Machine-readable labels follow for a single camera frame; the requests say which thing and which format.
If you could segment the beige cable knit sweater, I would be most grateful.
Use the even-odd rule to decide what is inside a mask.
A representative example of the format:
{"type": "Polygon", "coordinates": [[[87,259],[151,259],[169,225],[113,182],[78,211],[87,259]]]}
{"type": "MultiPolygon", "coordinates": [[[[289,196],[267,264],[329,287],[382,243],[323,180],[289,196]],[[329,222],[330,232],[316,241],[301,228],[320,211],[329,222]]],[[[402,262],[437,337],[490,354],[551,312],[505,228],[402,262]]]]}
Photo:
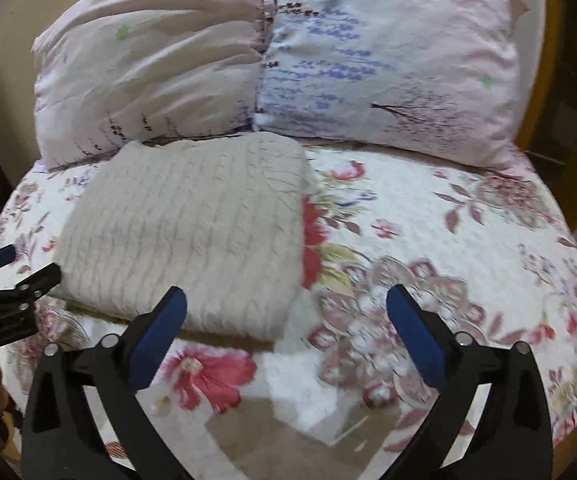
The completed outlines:
{"type": "Polygon", "coordinates": [[[279,339],[303,284],[310,168],[297,141],[132,142],[91,179],[58,238],[58,296],[111,318],[170,287],[191,332],[279,339]]]}

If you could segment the pink floral left pillow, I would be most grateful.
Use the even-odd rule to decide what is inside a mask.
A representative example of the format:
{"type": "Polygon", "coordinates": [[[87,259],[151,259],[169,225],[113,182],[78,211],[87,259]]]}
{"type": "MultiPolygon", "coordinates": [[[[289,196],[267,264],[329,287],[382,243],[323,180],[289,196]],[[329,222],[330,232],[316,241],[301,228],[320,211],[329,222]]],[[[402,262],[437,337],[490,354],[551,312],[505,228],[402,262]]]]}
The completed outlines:
{"type": "Polygon", "coordinates": [[[79,0],[34,40],[34,128],[61,168],[254,113],[264,0],[79,0]]]}

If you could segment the blue pink tree pillow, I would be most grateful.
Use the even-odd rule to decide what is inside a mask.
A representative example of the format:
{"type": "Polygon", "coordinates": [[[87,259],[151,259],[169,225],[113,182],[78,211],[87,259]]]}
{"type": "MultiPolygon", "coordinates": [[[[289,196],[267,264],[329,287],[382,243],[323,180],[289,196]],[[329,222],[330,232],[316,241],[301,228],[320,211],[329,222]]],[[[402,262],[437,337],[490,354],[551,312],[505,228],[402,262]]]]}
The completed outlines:
{"type": "Polygon", "coordinates": [[[508,168],[517,0],[273,0],[255,124],[508,168]]]}

